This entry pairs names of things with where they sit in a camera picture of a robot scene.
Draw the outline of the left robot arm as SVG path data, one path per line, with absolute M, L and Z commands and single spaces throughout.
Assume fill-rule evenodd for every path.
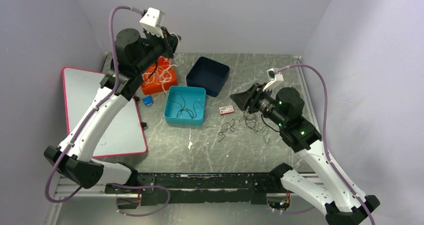
M 52 165 L 45 184 L 49 190 L 54 174 L 89 189 L 105 183 L 132 193 L 139 185 L 138 171 L 122 163 L 93 160 L 94 151 L 116 115 L 143 83 L 143 73 L 161 57 L 172 59 L 181 36 L 165 27 L 158 32 L 127 28 L 111 32 L 112 68 L 104 75 L 88 110 L 76 127 L 57 146 L 49 146 L 44 157 Z

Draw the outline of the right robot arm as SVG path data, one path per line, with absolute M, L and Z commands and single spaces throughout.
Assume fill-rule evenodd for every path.
M 230 99 L 241 111 L 260 112 L 275 123 L 282 141 L 309 164 L 325 186 L 283 163 L 270 178 L 275 192 L 286 189 L 299 195 L 318 209 L 329 225 L 359 225 L 371 218 L 380 201 L 358 188 L 328 152 L 323 136 L 303 117 L 305 102 L 295 88 L 283 87 L 272 97 L 263 84 L 254 83 L 244 92 L 231 94 Z

